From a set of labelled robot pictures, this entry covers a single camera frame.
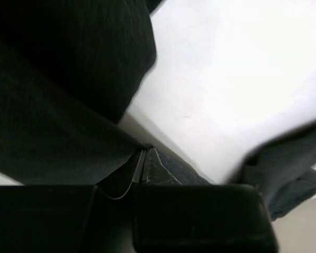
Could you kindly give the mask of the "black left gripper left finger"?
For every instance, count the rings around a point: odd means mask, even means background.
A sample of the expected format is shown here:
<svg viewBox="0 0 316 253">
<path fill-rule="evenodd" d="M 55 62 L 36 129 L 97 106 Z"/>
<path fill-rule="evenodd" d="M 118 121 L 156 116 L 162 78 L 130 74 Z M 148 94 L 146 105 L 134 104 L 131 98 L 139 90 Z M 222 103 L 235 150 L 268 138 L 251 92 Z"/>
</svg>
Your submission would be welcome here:
<svg viewBox="0 0 316 253">
<path fill-rule="evenodd" d="M 0 186 L 0 252 L 133 252 L 136 152 L 94 185 Z"/>
</svg>

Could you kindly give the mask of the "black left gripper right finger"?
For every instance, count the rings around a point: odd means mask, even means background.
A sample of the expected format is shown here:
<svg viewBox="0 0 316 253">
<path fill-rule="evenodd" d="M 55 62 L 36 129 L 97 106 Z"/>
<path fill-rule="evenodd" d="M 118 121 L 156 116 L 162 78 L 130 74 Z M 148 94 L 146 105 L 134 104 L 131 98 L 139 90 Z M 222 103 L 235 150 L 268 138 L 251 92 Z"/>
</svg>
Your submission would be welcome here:
<svg viewBox="0 0 316 253">
<path fill-rule="evenodd" d="M 137 252 L 278 252 L 266 206 L 251 186 L 182 185 L 156 149 L 133 187 Z"/>
</svg>

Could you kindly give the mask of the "black trousers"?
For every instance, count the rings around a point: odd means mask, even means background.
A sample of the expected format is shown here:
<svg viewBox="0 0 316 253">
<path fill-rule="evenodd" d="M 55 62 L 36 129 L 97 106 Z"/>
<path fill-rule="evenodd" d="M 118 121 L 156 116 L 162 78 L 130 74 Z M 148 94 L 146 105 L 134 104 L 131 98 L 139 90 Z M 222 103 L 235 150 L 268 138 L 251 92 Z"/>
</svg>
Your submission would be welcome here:
<svg viewBox="0 0 316 253">
<path fill-rule="evenodd" d="M 158 1 L 0 1 L 0 168 L 96 184 L 149 153 L 145 183 L 206 181 L 117 123 L 156 59 Z"/>
</svg>

